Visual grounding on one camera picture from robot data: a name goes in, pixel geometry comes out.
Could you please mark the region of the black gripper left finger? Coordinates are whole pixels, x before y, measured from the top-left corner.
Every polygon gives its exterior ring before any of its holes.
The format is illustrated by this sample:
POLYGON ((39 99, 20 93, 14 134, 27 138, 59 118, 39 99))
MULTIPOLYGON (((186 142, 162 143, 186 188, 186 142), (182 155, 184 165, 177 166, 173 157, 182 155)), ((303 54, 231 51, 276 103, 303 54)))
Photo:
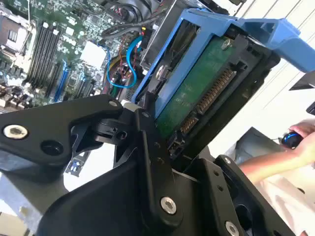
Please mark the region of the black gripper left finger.
POLYGON ((0 169, 32 181, 55 181, 72 157, 103 143, 116 146, 117 167, 135 163, 144 225, 178 227, 182 212, 167 149, 145 110, 130 111, 103 94, 0 117, 0 169))

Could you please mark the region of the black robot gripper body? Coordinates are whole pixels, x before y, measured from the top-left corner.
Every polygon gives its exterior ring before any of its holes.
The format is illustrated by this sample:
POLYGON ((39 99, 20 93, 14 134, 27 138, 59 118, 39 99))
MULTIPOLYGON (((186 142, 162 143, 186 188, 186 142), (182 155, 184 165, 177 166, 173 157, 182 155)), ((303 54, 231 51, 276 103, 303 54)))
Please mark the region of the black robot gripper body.
POLYGON ((205 214, 201 184, 173 172, 183 220, 173 231, 150 230, 143 222, 134 162, 123 164, 57 199, 46 211, 38 236, 214 236, 205 214))

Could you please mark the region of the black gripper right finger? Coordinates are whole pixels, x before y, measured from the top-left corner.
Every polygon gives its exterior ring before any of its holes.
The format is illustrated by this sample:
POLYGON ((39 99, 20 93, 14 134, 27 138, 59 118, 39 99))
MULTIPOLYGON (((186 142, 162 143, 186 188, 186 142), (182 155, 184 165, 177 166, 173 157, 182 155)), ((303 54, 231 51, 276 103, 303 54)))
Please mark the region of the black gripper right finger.
POLYGON ((227 156, 194 160, 203 194, 203 214, 217 236, 292 236, 240 168, 227 156))

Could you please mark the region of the person's hand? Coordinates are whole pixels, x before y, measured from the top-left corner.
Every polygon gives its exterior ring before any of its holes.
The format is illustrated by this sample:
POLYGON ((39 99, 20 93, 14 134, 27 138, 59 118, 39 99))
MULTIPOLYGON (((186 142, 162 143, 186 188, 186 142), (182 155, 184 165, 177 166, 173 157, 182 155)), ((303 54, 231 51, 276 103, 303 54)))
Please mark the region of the person's hand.
POLYGON ((301 165, 310 165, 315 161, 315 120, 306 119, 289 128, 303 137, 294 149, 294 154, 301 165))

